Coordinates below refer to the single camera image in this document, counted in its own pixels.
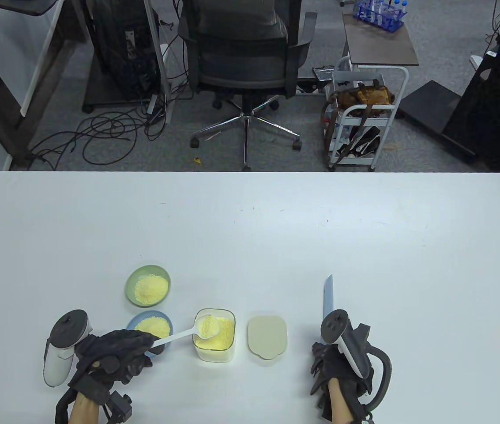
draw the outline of gray carpet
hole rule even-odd
[[[409,5],[407,27],[417,51],[421,66],[411,68],[407,93],[414,91],[430,79],[445,87],[463,93],[473,69],[468,59],[471,54],[481,55],[486,47],[485,34],[490,32],[493,0],[414,0]],[[310,76],[312,66],[333,64],[342,53],[345,33],[342,26],[342,9],[336,0],[303,0],[305,11],[318,12],[315,38],[308,53],[308,60],[300,76]],[[173,22],[175,13],[171,1],[159,2],[160,18]],[[167,29],[171,40],[175,35]],[[181,44],[173,43],[173,52],[181,57]],[[83,94],[89,71],[92,48],[79,46],[64,72],[56,92],[44,113],[40,127],[32,141],[58,131],[73,131],[87,115],[81,112]],[[170,74],[181,72],[173,60],[168,60]],[[386,83],[397,90],[398,75],[385,73]],[[83,143],[73,153],[66,152],[59,170],[85,171],[238,171],[242,164],[243,131],[232,129],[213,139],[202,142],[199,150],[189,147],[190,134],[221,121],[234,113],[229,105],[221,110],[210,106],[211,93],[201,93],[189,101],[177,101],[171,124],[167,125],[156,141],[149,141],[139,132],[133,152],[123,161],[95,166],[82,159]],[[323,103],[320,96],[297,96],[282,100],[277,111],[266,109],[264,116],[301,134],[303,148],[291,149],[292,140],[274,132],[262,131],[262,125],[253,123],[250,133],[250,166],[254,171],[326,171],[322,157],[319,113]],[[64,136],[44,145],[54,147]],[[102,140],[91,143],[88,157],[104,162],[117,159],[130,147],[128,141]],[[202,164],[194,161],[199,158]],[[49,167],[36,162],[32,170]],[[365,167],[339,167],[339,171],[365,171]],[[451,154],[443,145],[407,122],[395,120],[387,138],[377,171],[466,172],[483,171],[480,163],[467,164]]]

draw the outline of black glove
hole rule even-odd
[[[354,420],[363,420],[368,412],[365,410],[357,398],[365,393],[371,393],[373,368],[369,372],[367,379],[362,379],[351,368],[346,357],[338,350],[338,345],[315,343],[312,345],[312,353],[315,357],[311,367],[311,374],[316,376],[316,382],[312,386],[311,394],[322,389],[317,404],[323,410],[322,417],[332,421],[332,404],[328,392],[328,382],[332,378],[337,378],[340,383],[340,390]]]
[[[143,368],[151,367],[151,360],[144,354],[158,339],[149,333],[128,329],[112,331],[102,337],[87,336],[75,348],[79,362],[69,386],[86,374],[109,390],[115,381],[128,384]],[[155,348],[153,353],[159,355],[163,347]]]
[[[156,340],[159,337],[143,331],[119,329],[102,337],[89,335],[78,343],[75,347],[79,359],[77,371],[56,407],[56,424],[68,422],[68,406],[75,401],[78,392],[104,405],[114,382],[128,384],[144,368],[151,367],[151,360],[145,353],[149,350],[159,355],[164,349],[164,346],[151,349]]]

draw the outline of spoon handle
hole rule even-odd
[[[155,341],[152,347],[156,348],[158,346],[165,345],[166,343],[171,343],[172,341],[176,341],[177,339],[181,339],[182,337],[185,336],[190,336],[191,334],[195,334],[196,332],[197,329],[195,327],[193,327],[192,329],[186,329],[185,331],[181,331],[181,333],[177,333],[172,336],[165,337],[164,339],[159,339],[158,341]]]

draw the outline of hand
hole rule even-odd
[[[316,376],[316,382],[312,386],[311,394],[322,388],[323,393],[317,407],[323,410],[323,418],[332,421],[332,403],[328,390],[328,382],[332,378],[338,379],[344,400],[355,420],[365,418],[367,411],[357,398],[365,393],[371,393],[373,368],[371,368],[367,379],[358,377],[336,344],[315,343],[312,345],[312,353],[315,359],[311,367],[311,374]]]
[[[149,333],[128,329],[112,331],[102,337],[88,336],[75,348],[79,362],[69,386],[86,374],[109,390],[116,381],[128,384],[133,376],[152,366],[145,353],[157,339]],[[156,355],[161,352],[163,346],[153,349]]]

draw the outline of blue bowl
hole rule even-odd
[[[151,317],[157,317],[157,318],[163,318],[167,321],[169,324],[169,335],[173,334],[173,325],[171,324],[171,319],[165,313],[160,312],[158,310],[147,310],[144,312],[139,313],[137,316],[135,316],[133,319],[130,320],[128,325],[126,326],[126,329],[135,329],[136,326],[141,323],[144,319],[151,318]],[[157,355],[151,353],[151,352],[146,352],[147,357],[153,358]]]

